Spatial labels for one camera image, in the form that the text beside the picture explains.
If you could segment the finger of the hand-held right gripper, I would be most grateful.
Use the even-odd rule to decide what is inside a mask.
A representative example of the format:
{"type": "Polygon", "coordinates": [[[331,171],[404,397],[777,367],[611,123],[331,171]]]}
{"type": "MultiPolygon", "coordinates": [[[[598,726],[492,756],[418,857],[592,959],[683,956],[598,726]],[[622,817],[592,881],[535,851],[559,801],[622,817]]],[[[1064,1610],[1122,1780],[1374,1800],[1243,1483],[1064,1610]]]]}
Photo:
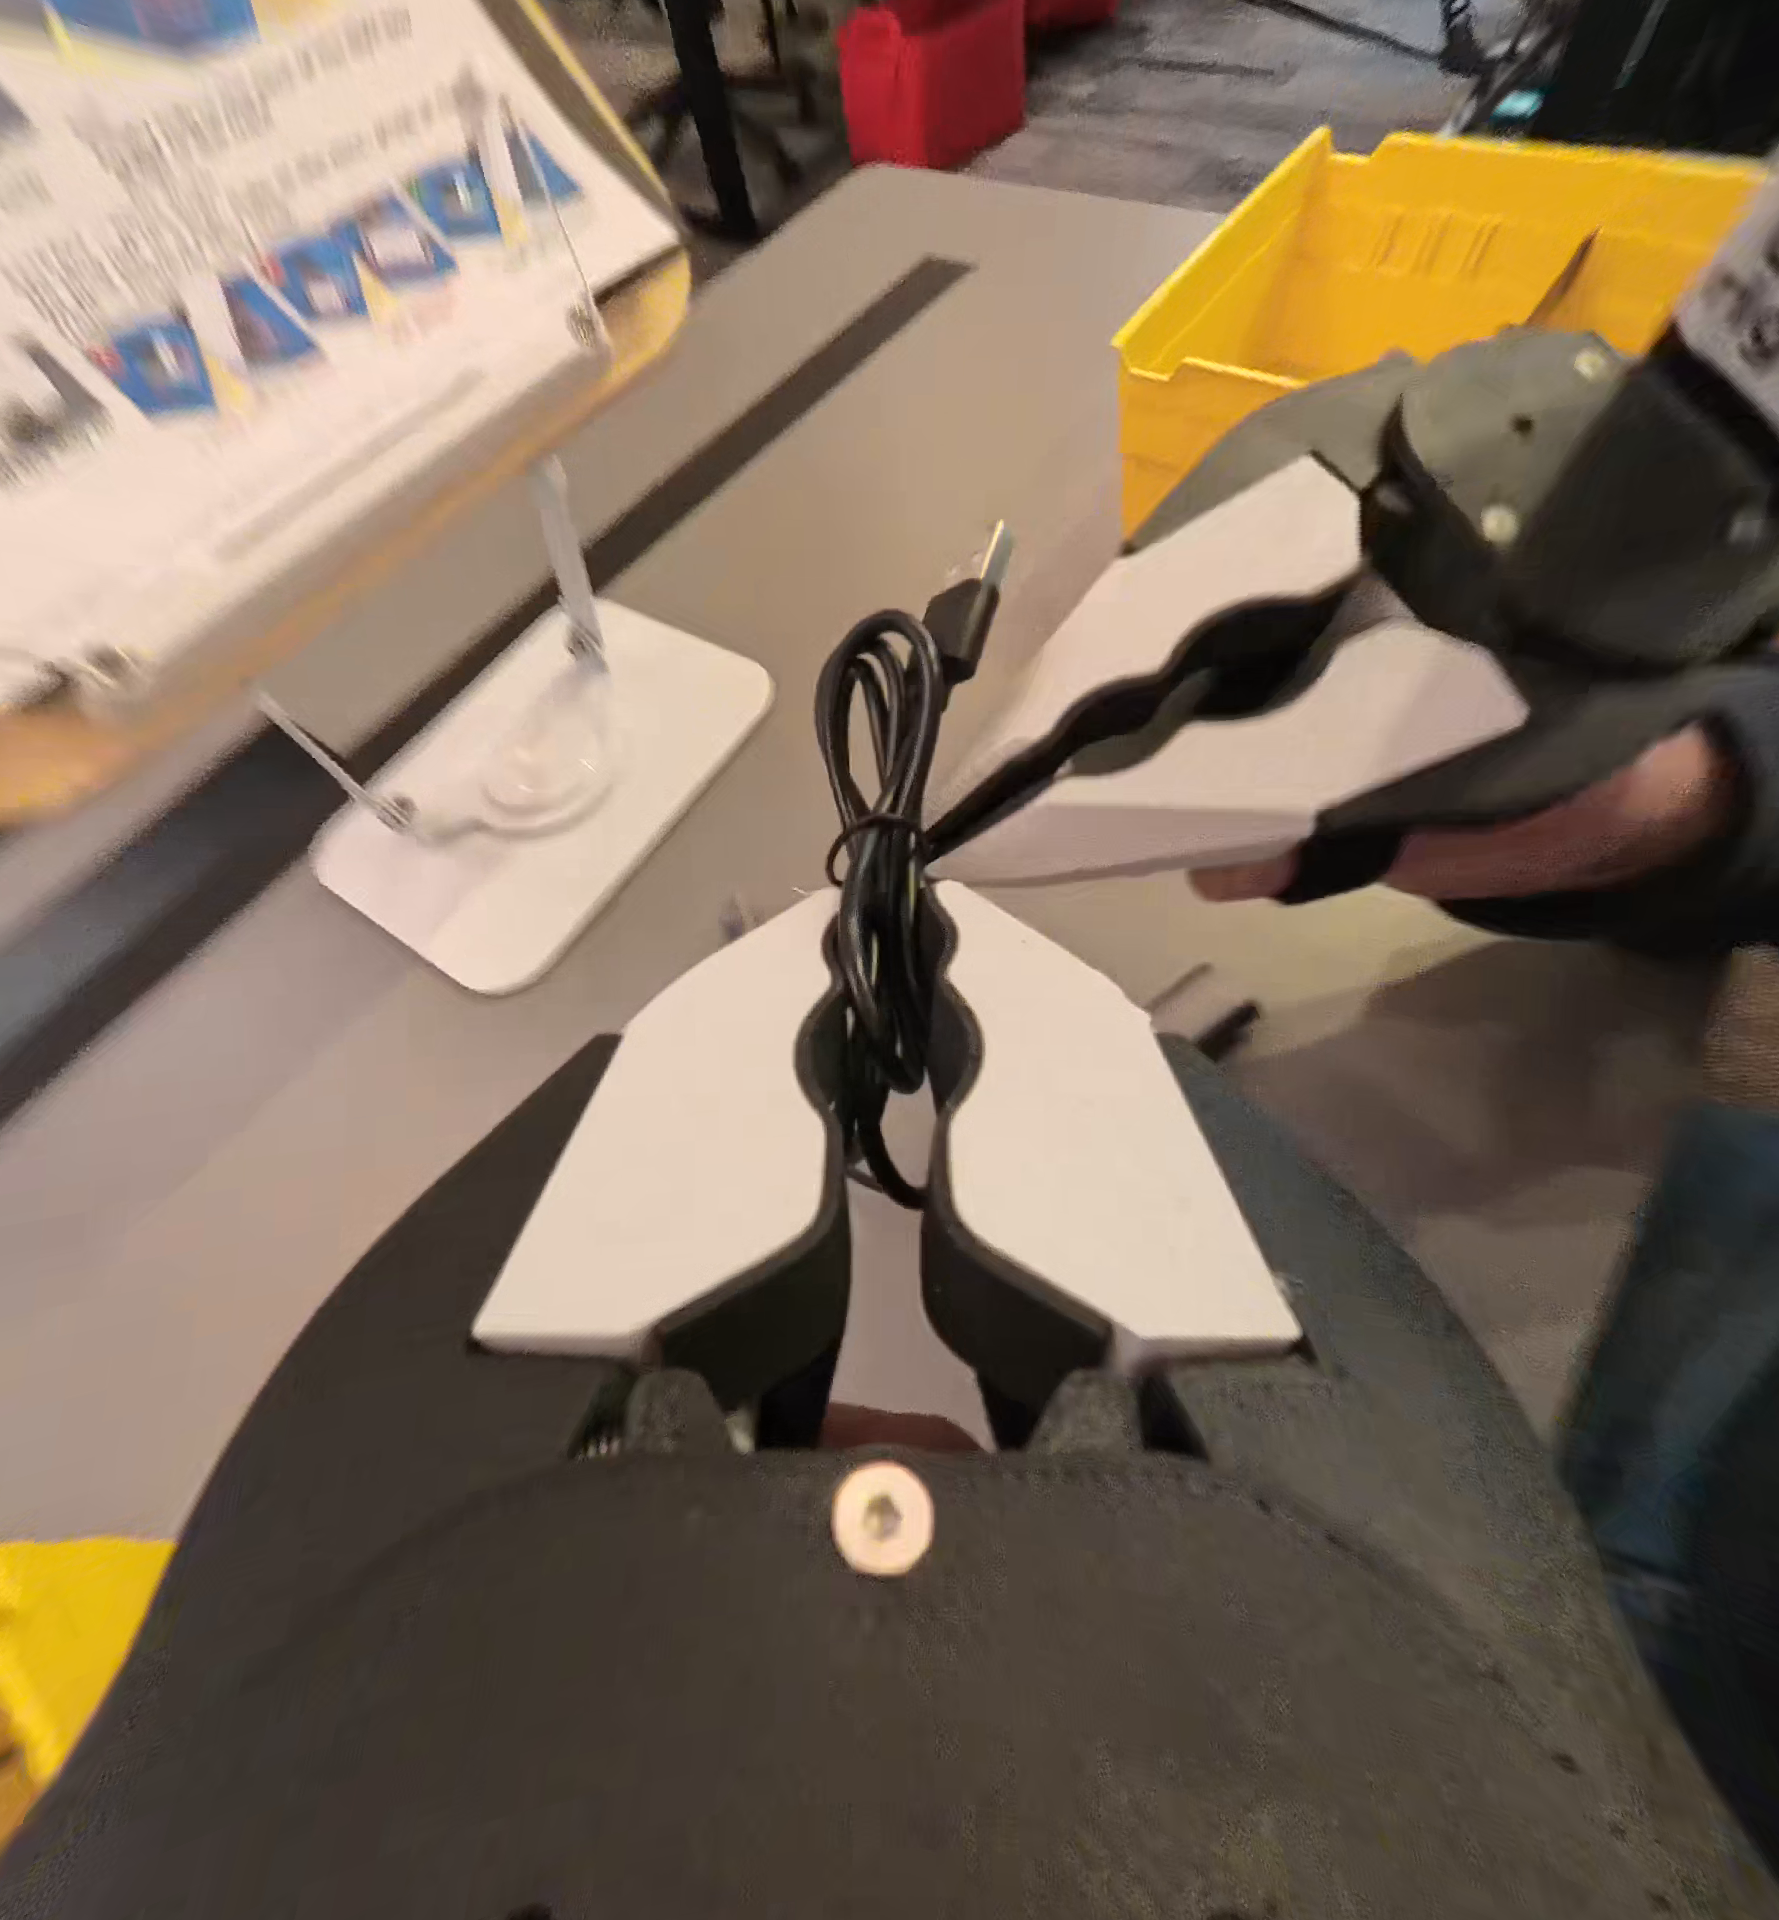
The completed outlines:
{"type": "Polygon", "coordinates": [[[1013,698],[967,756],[967,785],[993,783],[1064,720],[1112,694],[1162,694],[1191,641],[1243,611],[1314,611],[1365,567],[1357,492],[1314,457],[1122,557],[1050,632],[1013,698]]]}
{"type": "Polygon", "coordinates": [[[1150,760],[1064,770],[1037,801],[930,854],[930,877],[1032,887],[1266,867],[1355,804],[1520,730],[1522,694],[1482,641],[1378,620],[1266,714],[1200,714],[1150,760]]]}

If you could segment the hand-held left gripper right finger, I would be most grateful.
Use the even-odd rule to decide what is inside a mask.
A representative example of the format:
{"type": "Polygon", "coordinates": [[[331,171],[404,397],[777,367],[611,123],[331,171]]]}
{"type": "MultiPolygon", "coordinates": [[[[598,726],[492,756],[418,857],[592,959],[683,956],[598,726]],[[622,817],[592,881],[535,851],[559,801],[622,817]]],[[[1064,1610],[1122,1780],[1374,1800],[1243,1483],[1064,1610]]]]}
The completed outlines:
{"type": "Polygon", "coordinates": [[[1303,1321],[1155,1014],[967,881],[926,903],[919,1302],[1018,1440],[1052,1391],[1287,1361],[1303,1321]]]}

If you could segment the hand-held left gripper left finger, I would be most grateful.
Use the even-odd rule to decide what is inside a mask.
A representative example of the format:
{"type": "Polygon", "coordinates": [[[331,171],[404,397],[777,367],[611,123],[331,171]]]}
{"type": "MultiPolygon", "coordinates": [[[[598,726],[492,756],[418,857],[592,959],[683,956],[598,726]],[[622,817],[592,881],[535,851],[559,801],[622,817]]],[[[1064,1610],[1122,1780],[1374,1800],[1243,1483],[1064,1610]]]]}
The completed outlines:
{"type": "Polygon", "coordinates": [[[693,1371],[817,1440],[846,1330],[835,893],[734,937],[617,1035],[469,1343],[693,1371]]]}

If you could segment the person's right hand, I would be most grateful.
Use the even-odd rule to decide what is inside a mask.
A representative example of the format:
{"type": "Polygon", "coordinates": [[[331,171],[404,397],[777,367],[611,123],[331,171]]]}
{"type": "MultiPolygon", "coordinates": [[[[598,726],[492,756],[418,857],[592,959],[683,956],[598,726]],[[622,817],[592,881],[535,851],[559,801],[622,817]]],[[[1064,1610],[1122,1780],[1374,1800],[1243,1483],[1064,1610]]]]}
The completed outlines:
{"type": "Polygon", "coordinates": [[[1378,881],[1429,903],[1611,893],[1696,857],[1735,804],[1728,750],[1687,726],[1539,817],[1409,831],[1378,881]]]}

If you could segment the yellow plastic bin with divider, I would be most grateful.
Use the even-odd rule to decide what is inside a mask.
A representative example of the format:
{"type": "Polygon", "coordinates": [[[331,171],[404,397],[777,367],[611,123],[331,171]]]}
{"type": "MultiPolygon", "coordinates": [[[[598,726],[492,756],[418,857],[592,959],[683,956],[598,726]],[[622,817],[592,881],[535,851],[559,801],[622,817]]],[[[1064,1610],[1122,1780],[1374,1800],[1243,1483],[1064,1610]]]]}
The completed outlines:
{"type": "Polygon", "coordinates": [[[1303,462],[1266,449],[1238,492],[1187,501],[1245,415],[1287,426],[1327,376],[1522,320],[1646,350],[1756,188],[1764,160],[1308,133],[1112,331],[1125,557],[1303,462]]]}

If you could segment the white document stand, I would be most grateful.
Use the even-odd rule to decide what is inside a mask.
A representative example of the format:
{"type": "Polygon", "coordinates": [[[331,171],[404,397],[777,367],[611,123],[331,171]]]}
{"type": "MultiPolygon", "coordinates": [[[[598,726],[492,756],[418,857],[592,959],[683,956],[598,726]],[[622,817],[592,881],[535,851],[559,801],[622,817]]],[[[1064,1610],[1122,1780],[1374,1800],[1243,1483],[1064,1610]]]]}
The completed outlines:
{"type": "MultiPolygon", "coordinates": [[[[590,80],[546,6],[488,6],[569,123],[673,210],[649,153],[590,80]]],[[[71,810],[159,740],[192,726],[276,658],[308,646],[344,601],[422,557],[464,503],[529,476],[551,595],[517,620],[517,646],[388,756],[375,775],[336,760],[265,686],[262,714],[308,756],[344,810],[316,835],[316,881],[469,993],[519,993],[590,934],[624,877],[766,720],[766,663],[639,615],[592,587],[559,441],[617,397],[688,318],[688,251],[592,300],[604,356],[577,389],[535,397],[464,473],[324,567],[300,595],[164,658],[123,694],[66,684],[0,714],[0,827],[71,810]]]]}

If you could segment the red fabric bin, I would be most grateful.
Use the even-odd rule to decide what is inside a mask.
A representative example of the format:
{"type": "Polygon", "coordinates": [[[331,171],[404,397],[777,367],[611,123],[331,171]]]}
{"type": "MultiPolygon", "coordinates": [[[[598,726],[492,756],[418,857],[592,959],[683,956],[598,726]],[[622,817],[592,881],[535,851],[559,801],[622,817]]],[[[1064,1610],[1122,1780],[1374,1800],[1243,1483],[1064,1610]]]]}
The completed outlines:
{"type": "Polygon", "coordinates": [[[954,171],[1023,126],[1018,0],[882,0],[835,26],[855,167],[954,171]]]}

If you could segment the black swivel chair base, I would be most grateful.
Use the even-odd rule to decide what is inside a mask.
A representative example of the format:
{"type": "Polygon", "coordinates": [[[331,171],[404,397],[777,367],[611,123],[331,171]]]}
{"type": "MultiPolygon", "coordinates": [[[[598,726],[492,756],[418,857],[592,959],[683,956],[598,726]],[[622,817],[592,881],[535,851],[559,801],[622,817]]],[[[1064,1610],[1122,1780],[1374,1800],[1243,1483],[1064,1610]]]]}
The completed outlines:
{"type": "Polygon", "coordinates": [[[713,24],[734,17],[726,0],[657,0],[675,78],[643,90],[624,110],[649,167],[664,178],[683,133],[700,146],[711,204],[675,204],[693,235],[719,244],[757,244],[768,223],[757,217],[750,153],[768,167],[782,193],[806,188],[806,153],[790,146],[782,123],[757,106],[791,106],[806,133],[834,133],[823,58],[807,51],[807,6],[757,0],[757,64],[726,64],[713,51],[713,24]]]}

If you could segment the person's blue jeans leg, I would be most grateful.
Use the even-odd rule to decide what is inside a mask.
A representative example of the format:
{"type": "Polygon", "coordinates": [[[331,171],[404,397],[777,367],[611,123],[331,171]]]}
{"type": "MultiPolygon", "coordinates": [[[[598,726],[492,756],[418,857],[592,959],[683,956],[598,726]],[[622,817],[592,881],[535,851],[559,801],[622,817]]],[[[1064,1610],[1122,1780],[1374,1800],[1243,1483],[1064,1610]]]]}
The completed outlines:
{"type": "Polygon", "coordinates": [[[1779,1116],[1675,1130],[1560,1472],[1608,1593],[1779,1876],[1779,1116]]]}

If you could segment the printed instruction sheet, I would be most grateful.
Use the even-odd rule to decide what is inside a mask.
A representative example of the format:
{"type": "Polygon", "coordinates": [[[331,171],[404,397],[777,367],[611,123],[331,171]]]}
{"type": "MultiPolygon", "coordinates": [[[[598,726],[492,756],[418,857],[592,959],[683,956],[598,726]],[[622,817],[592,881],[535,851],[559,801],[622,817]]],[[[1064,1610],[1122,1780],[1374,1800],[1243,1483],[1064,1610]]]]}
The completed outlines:
{"type": "Polygon", "coordinates": [[[0,6],[0,714],[256,627],[675,244],[488,6],[0,6]]]}

